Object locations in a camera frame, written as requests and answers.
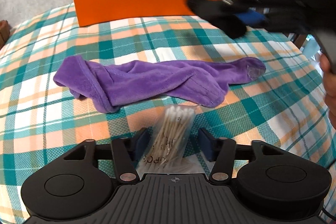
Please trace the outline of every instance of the crosshair symbol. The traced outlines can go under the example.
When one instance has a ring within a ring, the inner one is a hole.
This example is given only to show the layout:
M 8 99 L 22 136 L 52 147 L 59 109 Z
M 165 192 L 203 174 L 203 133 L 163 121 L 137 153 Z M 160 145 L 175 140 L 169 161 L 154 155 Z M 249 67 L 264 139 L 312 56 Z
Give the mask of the crosshair symbol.
M 172 179 L 170 179 L 172 182 L 178 182 L 178 181 L 180 181 L 180 179 L 179 178 L 177 178 L 177 177 L 174 177 L 174 178 L 172 178 Z

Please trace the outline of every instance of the black robotic gripper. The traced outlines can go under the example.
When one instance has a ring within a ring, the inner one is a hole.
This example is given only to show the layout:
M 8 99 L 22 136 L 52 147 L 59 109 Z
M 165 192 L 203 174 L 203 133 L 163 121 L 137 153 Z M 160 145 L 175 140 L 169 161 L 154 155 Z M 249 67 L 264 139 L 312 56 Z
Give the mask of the black robotic gripper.
M 204 174 L 145 174 L 135 163 L 149 142 L 146 128 L 134 137 L 96 145 L 86 140 L 29 176 L 22 200 L 27 224 L 322 224 L 329 172 L 262 141 L 237 145 L 205 128 L 199 146 L 209 161 Z M 113 160 L 115 178 L 98 169 Z M 236 178 L 235 160 L 248 160 Z

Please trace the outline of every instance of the checkered fabric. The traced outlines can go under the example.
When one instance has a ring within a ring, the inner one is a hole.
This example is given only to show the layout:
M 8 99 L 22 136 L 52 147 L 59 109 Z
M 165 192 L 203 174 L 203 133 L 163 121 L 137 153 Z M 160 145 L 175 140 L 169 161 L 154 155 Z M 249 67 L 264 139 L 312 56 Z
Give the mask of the checkered fabric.
M 79 28 L 73 4 L 28 20 L 0 51 L 0 221 L 23 223 L 29 217 L 20 198 L 24 180 L 85 139 L 108 143 L 153 125 L 165 105 L 191 104 L 162 96 L 98 113 L 90 99 L 76 100 L 53 82 L 65 57 L 80 54 L 103 65 L 131 60 L 175 59 L 228 62 L 261 59 L 267 71 L 257 81 L 235 85 L 216 109 L 198 108 L 185 156 L 206 162 L 197 130 L 250 144 L 253 139 L 327 166 L 336 157 L 335 131 L 323 103 L 321 76 L 281 34 L 250 30 L 231 40 L 198 17 L 131 18 Z M 243 162 L 235 165 L 235 174 Z M 113 175 L 112 164 L 100 169 Z M 336 213 L 335 184 L 326 204 Z

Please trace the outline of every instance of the purple sock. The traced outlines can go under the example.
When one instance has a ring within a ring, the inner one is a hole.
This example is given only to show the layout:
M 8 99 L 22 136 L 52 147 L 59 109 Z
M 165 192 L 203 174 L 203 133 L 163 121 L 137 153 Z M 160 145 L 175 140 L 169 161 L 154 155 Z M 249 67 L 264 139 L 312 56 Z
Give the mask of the purple sock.
M 103 66 L 81 56 L 67 57 L 54 76 L 75 98 L 91 98 L 98 112 L 116 112 L 121 106 L 165 94 L 205 107 L 224 100 L 230 84 L 246 84 L 263 75 L 259 59 L 246 57 L 230 63 L 174 60 L 159 63 L 132 61 Z

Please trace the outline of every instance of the human hand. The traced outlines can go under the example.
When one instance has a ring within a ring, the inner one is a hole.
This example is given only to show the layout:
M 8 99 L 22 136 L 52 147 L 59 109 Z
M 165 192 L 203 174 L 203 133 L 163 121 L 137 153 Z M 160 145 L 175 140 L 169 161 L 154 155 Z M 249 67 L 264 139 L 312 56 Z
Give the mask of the human hand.
M 327 95 L 325 96 L 325 104 L 329 107 L 329 119 L 334 128 L 336 128 L 336 75 L 330 71 L 330 63 L 323 54 L 320 59 L 320 67 L 324 72 L 323 85 Z

